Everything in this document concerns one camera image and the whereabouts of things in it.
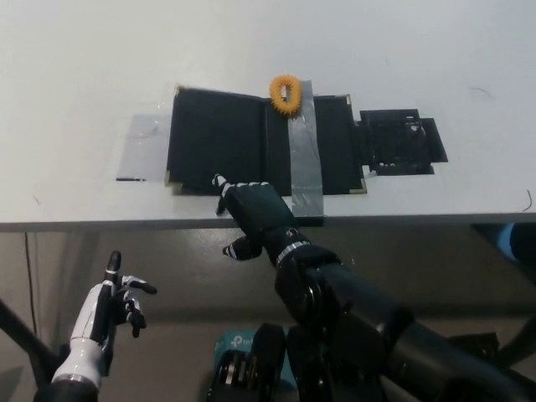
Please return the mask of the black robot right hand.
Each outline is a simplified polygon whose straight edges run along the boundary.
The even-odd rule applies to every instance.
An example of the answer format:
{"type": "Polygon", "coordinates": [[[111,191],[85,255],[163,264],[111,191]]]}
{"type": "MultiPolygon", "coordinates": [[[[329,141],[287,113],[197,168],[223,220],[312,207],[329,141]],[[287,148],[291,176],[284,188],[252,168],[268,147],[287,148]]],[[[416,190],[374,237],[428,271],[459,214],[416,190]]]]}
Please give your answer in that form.
{"type": "Polygon", "coordinates": [[[291,251],[310,243],[286,202],[268,182],[230,183],[217,174],[213,185],[219,190],[216,214],[229,213],[243,232],[223,248],[224,255],[251,260],[265,251],[277,267],[291,251]]]}

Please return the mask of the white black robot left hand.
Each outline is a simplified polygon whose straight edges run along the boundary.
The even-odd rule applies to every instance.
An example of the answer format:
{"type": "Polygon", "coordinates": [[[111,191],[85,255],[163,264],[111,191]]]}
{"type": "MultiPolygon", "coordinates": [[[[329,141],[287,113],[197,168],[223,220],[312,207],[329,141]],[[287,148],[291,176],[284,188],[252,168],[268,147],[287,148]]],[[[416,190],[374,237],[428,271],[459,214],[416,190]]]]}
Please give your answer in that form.
{"type": "Polygon", "coordinates": [[[76,339],[89,339],[102,348],[112,344],[115,328],[128,323],[134,338],[140,336],[147,327],[142,313],[138,292],[157,294],[157,288],[133,275],[122,275],[121,252],[111,253],[104,278],[93,286],[80,309],[70,336],[70,343],[76,339]]]}

